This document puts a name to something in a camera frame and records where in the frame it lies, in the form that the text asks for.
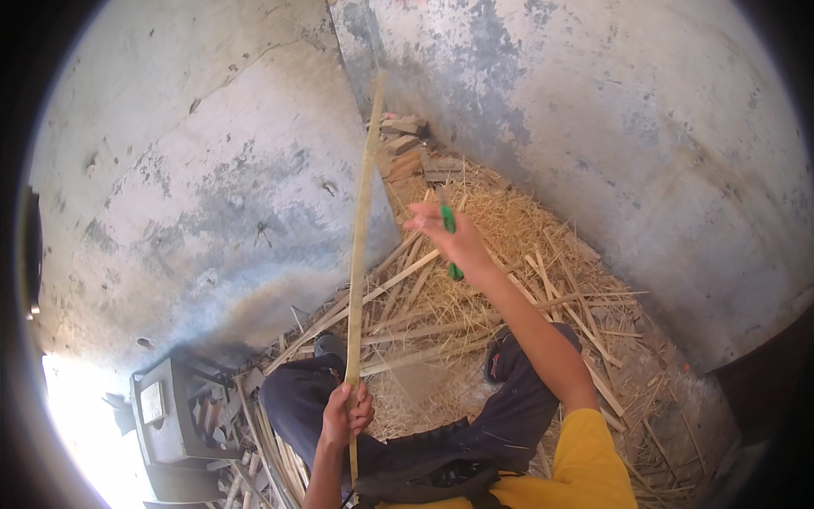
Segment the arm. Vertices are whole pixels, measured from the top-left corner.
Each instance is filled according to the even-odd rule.
[[[337,509],[342,503],[342,453],[348,446],[350,434],[359,436],[374,415],[364,380],[359,382],[359,405],[347,412],[345,402],[350,393],[350,384],[341,384],[330,394],[322,412],[322,434],[317,442],[303,509]]]
[[[520,347],[566,415],[580,408],[599,410],[593,382],[582,358],[559,331],[534,309],[486,253],[469,218],[455,214],[455,234],[444,230],[438,204],[412,204],[416,217],[408,230],[429,235],[436,247],[461,268],[466,280],[481,291],[501,314]]]

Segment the yellow shirt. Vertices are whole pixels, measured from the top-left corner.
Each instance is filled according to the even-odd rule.
[[[503,477],[489,489],[512,509],[565,507],[636,509],[624,463],[614,449],[602,414],[583,408],[563,421],[551,480]],[[471,509],[463,497],[428,504],[380,504],[387,509]]]

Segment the bright light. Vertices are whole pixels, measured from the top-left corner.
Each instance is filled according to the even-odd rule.
[[[144,509],[150,500],[137,472],[144,467],[136,432],[121,436],[104,401],[106,375],[55,355],[42,358],[48,406],[57,433],[79,471],[111,509]]]

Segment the concrete wall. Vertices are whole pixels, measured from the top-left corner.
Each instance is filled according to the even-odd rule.
[[[34,148],[42,348],[124,392],[173,346],[269,344],[348,278],[364,137],[324,2],[109,2]],[[372,210],[369,263],[400,241],[378,180]]]
[[[702,370],[814,301],[811,165],[767,51],[728,1],[338,0],[363,112],[387,107],[530,182]]]

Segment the dirt floor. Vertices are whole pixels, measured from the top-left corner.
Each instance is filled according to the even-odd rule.
[[[443,182],[450,206],[470,215],[492,258],[524,295],[580,337],[639,506],[695,506],[710,491],[737,431],[714,380],[693,373],[642,310],[638,299],[646,291],[627,287],[570,225],[491,169],[431,139],[398,157],[384,148],[391,140],[384,141],[377,162],[396,222],[409,219],[408,204],[437,200],[435,185]],[[382,440],[463,416],[471,421],[496,390],[484,381],[482,365],[498,317],[466,282],[448,277],[428,241],[409,232],[403,238],[394,256],[369,275],[371,298],[363,308],[361,373],[377,409],[370,432]],[[570,300],[545,307],[559,297]],[[327,324],[345,336],[347,319],[336,313],[344,300],[347,290],[340,288],[302,327]],[[281,338],[257,366],[270,372],[282,361],[274,360],[280,352],[291,353],[292,342],[307,334],[297,330]],[[289,357],[312,350],[296,346]],[[538,446],[531,475],[551,475],[560,421],[561,413]]]

